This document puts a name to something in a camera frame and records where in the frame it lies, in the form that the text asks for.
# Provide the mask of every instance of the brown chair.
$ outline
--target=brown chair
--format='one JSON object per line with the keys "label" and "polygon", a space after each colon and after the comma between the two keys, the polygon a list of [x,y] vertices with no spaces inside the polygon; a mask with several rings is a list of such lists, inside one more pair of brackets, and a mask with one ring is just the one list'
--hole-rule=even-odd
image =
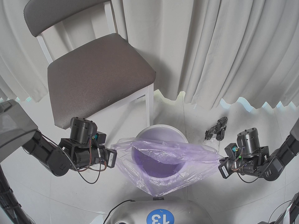
{"label": "brown chair", "polygon": [[111,33],[52,60],[41,33],[56,23],[100,3],[110,32],[111,0],[30,0],[24,18],[50,63],[48,87],[56,126],[69,128],[72,117],[88,118],[146,95],[147,125],[153,124],[156,73],[120,35]]}

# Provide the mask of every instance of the chair seat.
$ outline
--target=chair seat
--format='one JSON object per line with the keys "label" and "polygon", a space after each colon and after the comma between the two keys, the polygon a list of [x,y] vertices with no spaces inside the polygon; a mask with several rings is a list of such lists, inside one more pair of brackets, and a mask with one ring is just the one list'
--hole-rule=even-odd
{"label": "chair seat", "polygon": [[56,126],[87,118],[147,87],[156,73],[120,35],[93,40],[48,67],[50,102]]}

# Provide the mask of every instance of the gray upholstered backrest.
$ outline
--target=gray upholstered backrest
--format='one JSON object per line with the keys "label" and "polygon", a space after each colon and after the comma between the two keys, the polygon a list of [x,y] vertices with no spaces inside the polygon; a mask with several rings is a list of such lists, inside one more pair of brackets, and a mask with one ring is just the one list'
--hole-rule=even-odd
{"label": "gray upholstered backrest", "polygon": [[58,22],[97,4],[110,0],[30,0],[24,18],[33,36]]}

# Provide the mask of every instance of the curtain fold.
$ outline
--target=curtain fold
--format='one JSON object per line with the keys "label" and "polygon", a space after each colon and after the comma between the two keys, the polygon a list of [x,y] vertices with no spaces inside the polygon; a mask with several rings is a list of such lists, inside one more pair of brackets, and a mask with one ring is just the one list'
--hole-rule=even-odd
{"label": "curtain fold", "polygon": [[[28,0],[0,3],[0,95],[47,93],[47,61],[22,16]],[[244,97],[299,105],[299,0],[112,0],[117,32],[157,72],[155,89],[205,109]],[[109,33],[103,5],[43,32],[53,60]]]}

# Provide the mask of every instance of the white tile floor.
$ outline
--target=white tile floor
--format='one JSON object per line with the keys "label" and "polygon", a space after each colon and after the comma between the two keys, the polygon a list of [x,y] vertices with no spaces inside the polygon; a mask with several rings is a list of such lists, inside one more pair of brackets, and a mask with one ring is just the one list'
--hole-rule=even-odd
{"label": "white tile floor", "polygon": [[[293,104],[275,109],[266,105],[248,112],[237,102],[228,109],[219,105],[206,111],[198,106],[194,108],[194,105],[184,104],[183,96],[184,93],[180,93],[176,101],[170,101],[156,91],[154,123],[172,125],[184,133],[190,143],[201,143],[204,132],[226,115],[228,126],[219,147],[222,155],[225,155],[224,147],[227,144],[236,142],[238,132],[251,127],[258,129],[260,144],[268,145],[270,152],[273,152],[280,147],[299,117],[299,108]],[[23,102],[21,105],[46,136],[56,142],[69,136],[69,130],[54,126],[49,96],[36,104]],[[108,146],[116,143],[119,138],[135,137],[146,127],[144,98],[112,113],[101,116],[95,114],[90,119],[97,124],[98,130],[107,134]],[[98,183],[89,185],[72,171],[63,177],[53,176],[21,148],[1,165],[17,199],[37,224],[89,224],[98,216],[98,220],[105,218],[105,214],[123,200],[151,200],[151,196],[136,188],[117,168],[103,172]],[[298,165],[299,158],[294,158],[274,182],[257,180],[246,184],[237,175],[225,180],[220,173],[216,173],[170,193],[165,199],[195,200],[207,209],[215,224],[235,224],[240,221],[243,224],[256,224],[268,221],[277,206],[298,192]],[[88,180],[96,178],[94,172],[87,171],[84,176]],[[271,220],[275,220],[284,207],[279,208]],[[9,223],[2,216],[3,212],[0,212],[1,223]]]}

